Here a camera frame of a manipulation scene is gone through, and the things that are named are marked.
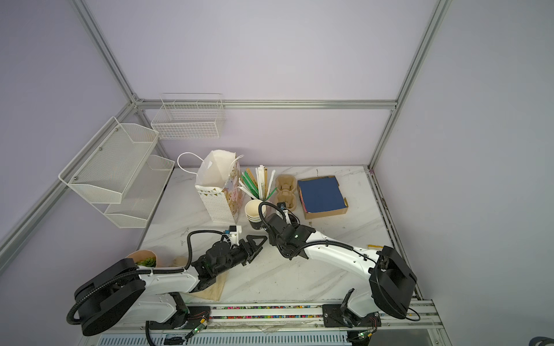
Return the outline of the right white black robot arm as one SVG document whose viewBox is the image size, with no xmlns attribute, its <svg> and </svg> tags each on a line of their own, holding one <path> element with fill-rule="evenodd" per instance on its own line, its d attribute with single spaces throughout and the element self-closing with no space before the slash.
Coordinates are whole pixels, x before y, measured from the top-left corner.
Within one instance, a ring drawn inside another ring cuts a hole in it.
<svg viewBox="0 0 554 346">
<path fill-rule="evenodd" d="M 368 283 L 366 291 L 356 293 L 352 288 L 345 295 L 339 308 L 342 325 L 357 327 L 380 311 L 396 319 L 421 319 L 409 317 L 417 277 L 394 248 L 363 249 L 339 242 L 310 226 L 294 223 L 295 216 L 269 202 L 259 203 L 257 214 L 271 245 L 283 257 L 319 260 Z"/>
</svg>

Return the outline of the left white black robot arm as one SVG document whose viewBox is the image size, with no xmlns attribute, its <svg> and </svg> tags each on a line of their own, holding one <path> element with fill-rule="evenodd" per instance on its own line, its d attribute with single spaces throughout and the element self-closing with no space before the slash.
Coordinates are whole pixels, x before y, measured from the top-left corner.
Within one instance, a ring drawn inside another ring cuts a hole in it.
<svg viewBox="0 0 554 346">
<path fill-rule="evenodd" d="M 153 330 L 190 329 L 211 310 L 191 311 L 183 294 L 205 291 L 221 274 L 250 264 L 268 239 L 248 235 L 233 241 L 229 232 L 216 235 L 218 242 L 183 267 L 148 268 L 130 258 L 119 260 L 75 291 L 66 322 L 79 325 L 84 336 L 140 322 Z"/>
</svg>

